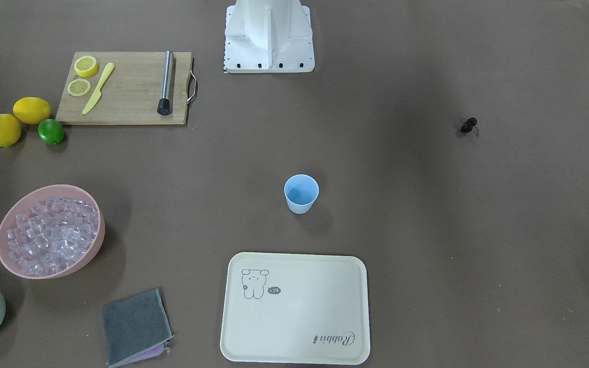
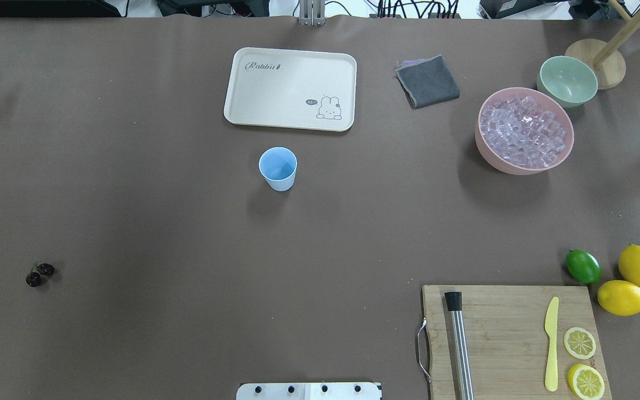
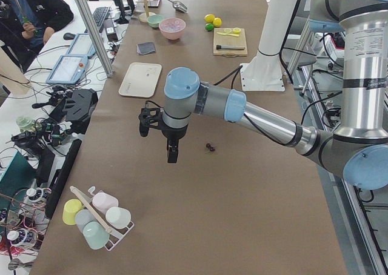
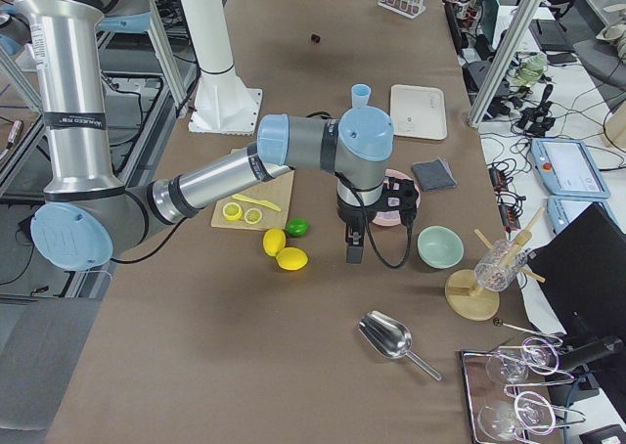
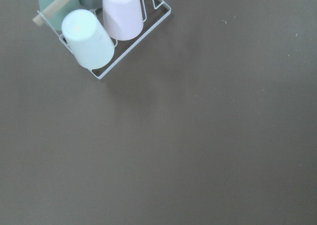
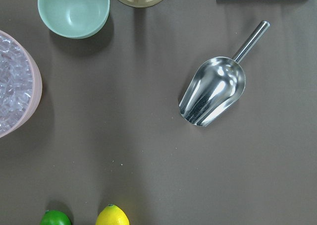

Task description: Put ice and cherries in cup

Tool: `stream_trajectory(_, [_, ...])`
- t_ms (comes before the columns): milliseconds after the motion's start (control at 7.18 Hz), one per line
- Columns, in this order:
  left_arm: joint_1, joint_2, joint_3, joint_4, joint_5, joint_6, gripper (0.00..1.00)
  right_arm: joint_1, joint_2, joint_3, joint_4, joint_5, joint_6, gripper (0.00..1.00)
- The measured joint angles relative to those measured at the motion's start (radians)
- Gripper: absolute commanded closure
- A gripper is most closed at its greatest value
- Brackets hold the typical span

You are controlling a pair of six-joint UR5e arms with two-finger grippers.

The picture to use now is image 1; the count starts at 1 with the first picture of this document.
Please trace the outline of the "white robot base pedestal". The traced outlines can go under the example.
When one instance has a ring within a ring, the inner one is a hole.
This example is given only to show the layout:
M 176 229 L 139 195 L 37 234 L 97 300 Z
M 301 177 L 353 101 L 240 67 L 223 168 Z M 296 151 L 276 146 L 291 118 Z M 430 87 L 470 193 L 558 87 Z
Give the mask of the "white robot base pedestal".
M 300 1 L 236 1 L 226 8 L 225 73 L 315 69 L 309 7 Z

